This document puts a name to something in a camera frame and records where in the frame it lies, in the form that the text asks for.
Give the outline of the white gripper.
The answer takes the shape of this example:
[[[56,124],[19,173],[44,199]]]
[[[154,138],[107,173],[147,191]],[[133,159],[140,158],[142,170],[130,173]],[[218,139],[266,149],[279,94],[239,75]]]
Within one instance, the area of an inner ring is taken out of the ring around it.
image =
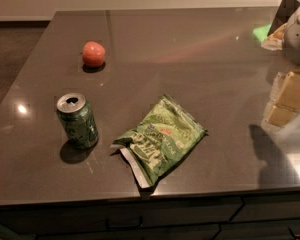
[[[291,63],[300,65],[300,6],[287,21],[283,53]],[[283,127],[294,119],[300,110],[300,72],[289,72],[285,76],[276,105],[270,104],[265,109],[265,120],[272,125]]]

